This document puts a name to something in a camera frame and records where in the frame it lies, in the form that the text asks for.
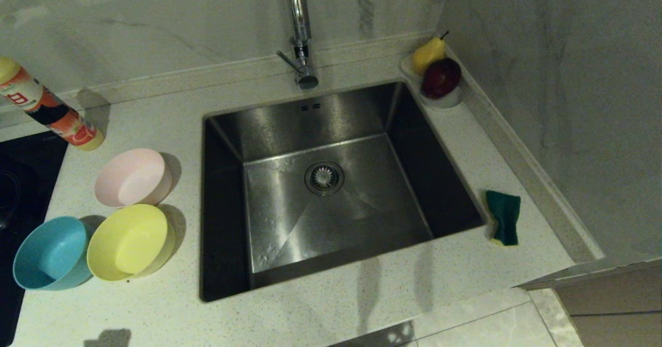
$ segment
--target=sponge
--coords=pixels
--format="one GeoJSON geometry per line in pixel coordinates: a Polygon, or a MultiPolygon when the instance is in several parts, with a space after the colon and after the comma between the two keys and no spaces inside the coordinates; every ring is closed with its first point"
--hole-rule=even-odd
{"type": "Polygon", "coordinates": [[[522,199],[518,196],[511,196],[495,191],[485,192],[487,206],[496,219],[498,226],[494,233],[494,239],[501,242],[504,246],[514,246],[517,241],[517,219],[520,217],[520,203],[522,199]]]}

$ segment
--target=faucet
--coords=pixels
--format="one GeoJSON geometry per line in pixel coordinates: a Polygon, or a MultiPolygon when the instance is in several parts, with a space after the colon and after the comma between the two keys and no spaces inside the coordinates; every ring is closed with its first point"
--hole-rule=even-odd
{"type": "Polygon", "coordinates": [[[290,60],[283,52],[276,52],[295,71],[295,82],[302,90],[317,87],[317,71],[310,63],[308,44],[310,43],[310,22],[308,21],[308,5],[306,0],[288,0],[291,8],[294,35],[290,43],[294,49],[295,61],[290,60]]]}

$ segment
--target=sink drain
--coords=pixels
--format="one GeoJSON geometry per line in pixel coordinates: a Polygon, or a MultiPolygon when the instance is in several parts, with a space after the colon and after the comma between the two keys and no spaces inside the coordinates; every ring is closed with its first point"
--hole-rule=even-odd
{"type": "Polygon", "coordinates": [[[331,161],[322,161],[313,164],[306,171],[306,187],[320,196],[334,194],[342,187],[345,174],[340,166],[331,161]]]}

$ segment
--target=stainless steel sink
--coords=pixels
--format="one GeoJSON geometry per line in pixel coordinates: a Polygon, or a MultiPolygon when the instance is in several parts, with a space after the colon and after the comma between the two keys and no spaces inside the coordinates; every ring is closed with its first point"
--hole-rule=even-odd
{"type": "Polygon", "coordinates": [[[482,224],[403,83],[205,120],[201,298],[482,224]]]}

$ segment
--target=white countertop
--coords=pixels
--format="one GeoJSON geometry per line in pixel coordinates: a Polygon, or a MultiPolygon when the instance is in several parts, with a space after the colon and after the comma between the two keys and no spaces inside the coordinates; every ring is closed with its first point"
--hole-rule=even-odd
{"type": "MultiPolygon", "coordinates": [[[[322,67],[321,86],[306,95],[403,79],[399,71],[403,57],[322,67]]],[[[93,278],[72,290],[27,291],[13,346],[82,345],[85,340],[97,340],[104,330],[118,329],[130,330],[130,346],[324,346],[574,264],[470,110],[461,104],[426,112],[477,200],[486,189],[522,197],[519,246],[491,243],[488,224],[234,297],[201,302],[203,117],[303,98],[292,80],[291,74],[277,74],[110,106],[102,147],[89,153],[73,147],[67,151],[48,218],[113,213],[113,208],[94,198],[97,173],[114,155],[149,147],[172,154],[182,166],[175,189],[163,201],[170,217],[178,220],[175,225],[185,226],[182,245],[162,269],[144,279],[108,283],[93,278]]],[[[108,107],[90,110],[89,115],[103,111],[108,107]]],[[[0,141],[38,129],[36,123],[4,128],[0,141]]]]}

